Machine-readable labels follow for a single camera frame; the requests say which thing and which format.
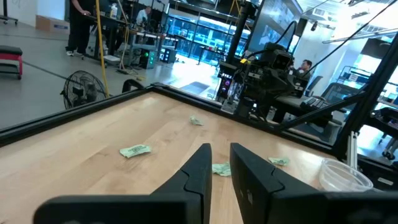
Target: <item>crumpled dollar bill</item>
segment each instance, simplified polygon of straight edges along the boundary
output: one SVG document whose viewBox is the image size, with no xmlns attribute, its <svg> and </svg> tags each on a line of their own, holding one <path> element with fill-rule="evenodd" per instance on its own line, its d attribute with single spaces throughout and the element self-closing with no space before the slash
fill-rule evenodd
<svg viewBox="0 0 398 224">
<path fill-rule="evenodd" d="M 146 145 L 136 145 L 129 148 L 120 149 L 119 152 L 126 158 L 130 158 L 145 152 L 150 152 L 151 148 Z"/>
<path fill-rule="evenodd" d="M 191 123 L 194 124 L 194 125 L 202 125 L 202 126 L 203 126 L 203 122 L 201 122 L 200 120 L 198 120 L 194 115 L 192 115 L 191 117 L 189 117 L 189 120 L 190 120 Z"/>
<path fill-rule="evenodd" d="M 290 162 L 289 158 L 272 158 L 272 157 L 268 157 L 268 159 L 273 165 L 280 165 L 280 166 L 286 166 Z"/>
<path fill-rule="evenodd" d="M 223 177 L 228 177 L 231 175 L 231 166 L 229 165 L 229 162 L 224 164 L 213 164 L 211 169 L 213 170 L 214 174 L 218 174 Z"/>
</svg>

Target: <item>gray floor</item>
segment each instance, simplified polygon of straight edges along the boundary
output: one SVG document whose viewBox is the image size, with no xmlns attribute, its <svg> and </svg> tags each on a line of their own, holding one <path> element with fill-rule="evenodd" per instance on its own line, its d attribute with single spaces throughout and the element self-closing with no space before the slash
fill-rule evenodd
<svg viewBox="0 0 398 224">
<path fill-rule="evenodd" d="M 84 70 L 102 81 L 100 63 L 96 60 L 68 57 L 65 54 L 68 36 L 36 30 L 31 26 L 0 23 L 0 43 L 20 47 L 23 51 L 23 76 L 0 73 L 0 129 L 37 119 L 64 110 L 60 92 L 65 78 L 77 70 Z M 210 87 L 202 96 L 213 93 L 217 85 L 215 68 L 192 62 L 163 64 L 157 62 L 154 69 L 139 70 L 144 77 L 143 85 L 162 82 L 180 88 L 199 81 Z M 109 93 L 121 93 L 125 80 L 131 78 L 116 72 L 116 67 L 108 67 L 106 76 Z"/>
</svg>

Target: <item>light wood tabletop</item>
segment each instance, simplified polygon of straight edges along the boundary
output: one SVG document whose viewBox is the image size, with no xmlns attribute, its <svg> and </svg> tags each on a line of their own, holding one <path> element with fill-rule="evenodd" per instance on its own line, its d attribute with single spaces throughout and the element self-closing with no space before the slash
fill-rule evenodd
<svg viewBox="0 0 398 224">
<path fill-rule="evenodd" d="M 204 126 L 194 126 L 195 115 Z M 264 159 L 288 157 L 281 167 L 318 187 L 327 154 L 147 93 L 0 148 L 0 223 L 32 223 L 47 199 L 71 194 L 150 194 L 205 142 L 213 163 L 229 161 L 238 142 Z M 146 144 L 150 154 L 126 159 L 121 148 Z M 213 175 L 211 223 L 242 223 L 231 177 Z"/>
</svg>

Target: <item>plastic bowl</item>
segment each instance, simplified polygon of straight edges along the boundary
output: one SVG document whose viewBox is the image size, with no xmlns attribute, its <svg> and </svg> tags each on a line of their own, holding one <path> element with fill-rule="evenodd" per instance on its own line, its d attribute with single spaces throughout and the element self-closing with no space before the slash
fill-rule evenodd
<svg viewBox="0 0 398 224">
<path fill-rule="evenodd" d="M 333 159 L 322 161 L 319 181 L 325 190 L 332 192 L 364 192 L 373 188 L 365 175 Z"/>
</svg>

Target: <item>cardboard box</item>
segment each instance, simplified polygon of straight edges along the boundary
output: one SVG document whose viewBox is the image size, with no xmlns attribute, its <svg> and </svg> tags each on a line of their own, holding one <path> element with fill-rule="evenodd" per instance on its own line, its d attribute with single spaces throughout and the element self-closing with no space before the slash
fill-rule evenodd
<svg viewBox="0 0 398 224">
<path fill-rule="evenodd" d="M 70 26 L 67 21 L 36 15 L 36 29 L 59 34 L 69 34 Z"/>
</svg>

